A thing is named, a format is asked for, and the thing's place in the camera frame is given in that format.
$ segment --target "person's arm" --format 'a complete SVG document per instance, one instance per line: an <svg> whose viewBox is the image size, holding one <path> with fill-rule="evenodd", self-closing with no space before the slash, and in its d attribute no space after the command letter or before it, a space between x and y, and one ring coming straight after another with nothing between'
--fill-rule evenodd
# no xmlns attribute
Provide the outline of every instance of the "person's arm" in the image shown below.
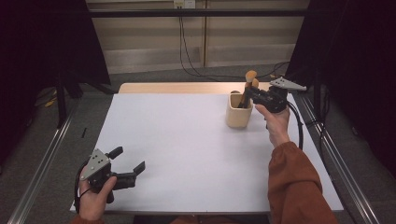
<svg viewBox="0 0 396 224"><path fill-rule="evenodd" d="M72 224L104 224L102 215L106 208L107 195L116 185L117 178L110 177L103 185L100 192L95 193L90 190L88 180L79 182L79 192L85 192L80 197L79 215L75 216Z"/></svg>
<svg viewBox="0 0 396 224"><path fill-rule="evenodd" d="M317 171L288 135L289 109L271 114L262 105L275 149L269 163L268 200L275 224L337 223L322 195Z"/></svg>

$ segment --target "pen holder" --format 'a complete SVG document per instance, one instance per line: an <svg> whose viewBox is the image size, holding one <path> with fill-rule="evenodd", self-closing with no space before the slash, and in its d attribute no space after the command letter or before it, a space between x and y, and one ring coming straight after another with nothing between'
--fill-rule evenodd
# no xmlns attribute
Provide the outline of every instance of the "pen holder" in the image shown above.
<svg viewBox="0 0 396 224"><path fill-rule="evenodd" d="M247 108L238 108L241 97L241 93L231 93L228 97L225 118L230 128L246 128L248 126L253 106L249 100Z"/></svg>

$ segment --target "wall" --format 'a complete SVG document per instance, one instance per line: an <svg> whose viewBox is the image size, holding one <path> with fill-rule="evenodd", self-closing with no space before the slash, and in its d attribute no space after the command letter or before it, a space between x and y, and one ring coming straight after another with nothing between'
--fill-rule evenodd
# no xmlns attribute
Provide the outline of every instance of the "wall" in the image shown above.
<svg viewBox="0 0 396 224"><path fill-rule="evenodd" d="M309 0L196 0L197 8L306 8ZM90 9L173 8L173 1L87 0ZM110 74L180 66L179 18L92 19ZM303 18L183 18L194 67L288 61ZM182 51L183 62L188 63Z"/></svg>

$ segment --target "wall outlet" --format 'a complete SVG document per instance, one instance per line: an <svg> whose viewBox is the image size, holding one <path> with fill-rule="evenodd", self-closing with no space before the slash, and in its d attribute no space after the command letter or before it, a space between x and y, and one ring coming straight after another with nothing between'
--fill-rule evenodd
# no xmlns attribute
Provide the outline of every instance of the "wall outlet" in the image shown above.
<svg viewBox="0 0 396 224"><path fill-rule="evenodd" d="M185 0L184 8L195 8L195 0Z"/></svg>
<svg viewBox="0 0 396 224"><path fill-rule="evenodd" d="M174 0L174 8L184 8L184 0Z"/></svg>

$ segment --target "human hand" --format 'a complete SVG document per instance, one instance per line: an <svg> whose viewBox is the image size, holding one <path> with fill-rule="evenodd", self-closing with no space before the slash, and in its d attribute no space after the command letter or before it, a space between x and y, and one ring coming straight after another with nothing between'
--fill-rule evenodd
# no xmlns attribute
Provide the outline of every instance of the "human hand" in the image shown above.
<svg viewBox="0 0 396 224"><path fill-rule="evenodd" d="M106 208L107 195L113 190L116 185L117 178L111 176L107 182L103 185L99 193L93 192L90 188L88 180L79 181L79 192L80 194L80 208L79 215L89 221L95 221L101 219Z"/></svg>
<svg viewBox="0 0 396 224"><path fill-rule="evenodd" d="M267 120L267 129L270 134L270 141L274 147L289 142L288 126L290 110L287 107L280 113L273 114L263 105L255 105L256 109L264 115Z"/></svg>

